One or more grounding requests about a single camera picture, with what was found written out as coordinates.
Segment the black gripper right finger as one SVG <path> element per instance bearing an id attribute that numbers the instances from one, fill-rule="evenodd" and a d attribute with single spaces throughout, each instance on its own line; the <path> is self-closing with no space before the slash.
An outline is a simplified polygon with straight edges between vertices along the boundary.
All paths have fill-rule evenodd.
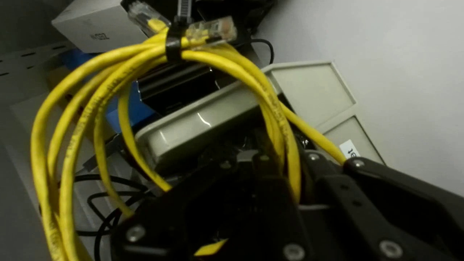
<path id="1" fill-rule="evenodd" d="M 376 161 L 305 155 L 316 198 L 302 208 L 319 261 L 464 261 L 464 197 Z"/>

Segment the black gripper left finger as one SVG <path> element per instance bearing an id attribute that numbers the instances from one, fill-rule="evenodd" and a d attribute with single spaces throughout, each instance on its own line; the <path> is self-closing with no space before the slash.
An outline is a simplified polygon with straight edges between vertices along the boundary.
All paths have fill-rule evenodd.
<path id="1" fill-rule="evenodd" d="M 145 198 L 111 249 L 113 261 L 311 261 L 299 207 L 267 155 L 211 161 Z"/>

